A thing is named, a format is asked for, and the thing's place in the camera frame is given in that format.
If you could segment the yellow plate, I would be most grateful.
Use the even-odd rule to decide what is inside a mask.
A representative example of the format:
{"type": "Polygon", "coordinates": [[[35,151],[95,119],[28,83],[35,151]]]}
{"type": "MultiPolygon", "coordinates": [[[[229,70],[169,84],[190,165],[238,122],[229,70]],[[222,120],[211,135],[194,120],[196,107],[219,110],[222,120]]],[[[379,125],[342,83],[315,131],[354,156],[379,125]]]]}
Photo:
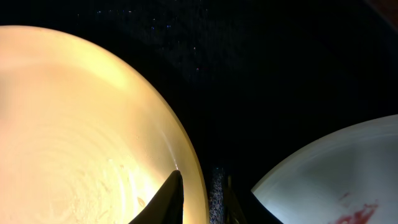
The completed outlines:
{"type": "Polygon", "coordinates": [[[200,164],[157,90],[107,50],[1,27],[1,222],[129,223],[171,173],[184,223],[208,223],[200,164]]]}

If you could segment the light green plate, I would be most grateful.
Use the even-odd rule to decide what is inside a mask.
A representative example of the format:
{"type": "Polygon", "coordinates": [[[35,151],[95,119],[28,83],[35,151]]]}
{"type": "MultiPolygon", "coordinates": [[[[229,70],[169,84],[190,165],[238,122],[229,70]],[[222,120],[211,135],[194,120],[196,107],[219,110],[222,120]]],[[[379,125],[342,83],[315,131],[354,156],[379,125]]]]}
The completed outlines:
{"type": "Polygon", "coordinates": [[[252,193],[282,223],[397,223],[397,116],[312,142],[252,193]]]}

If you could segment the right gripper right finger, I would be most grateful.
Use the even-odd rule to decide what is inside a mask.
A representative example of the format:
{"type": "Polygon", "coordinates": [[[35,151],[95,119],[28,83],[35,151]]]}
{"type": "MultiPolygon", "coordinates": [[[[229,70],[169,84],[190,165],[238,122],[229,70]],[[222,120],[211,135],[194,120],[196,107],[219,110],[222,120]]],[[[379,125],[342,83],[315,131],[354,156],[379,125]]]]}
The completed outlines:
{"type": "Polygon", "coordinates": [[[223,187],[224,224],[248,224],[231,183],[229,175],[223,187]]]}

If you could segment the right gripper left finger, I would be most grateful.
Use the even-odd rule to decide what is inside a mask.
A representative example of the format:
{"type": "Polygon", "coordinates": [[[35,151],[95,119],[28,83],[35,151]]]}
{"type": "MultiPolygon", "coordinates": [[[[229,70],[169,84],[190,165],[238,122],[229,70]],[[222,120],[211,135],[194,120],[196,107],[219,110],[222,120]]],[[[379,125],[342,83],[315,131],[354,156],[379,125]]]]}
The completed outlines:
{"type": "Polygon", "coordinates": [[[174,170],[129,224],[182,224],[183,203],[183,178],[179,170],[174,170]]]}

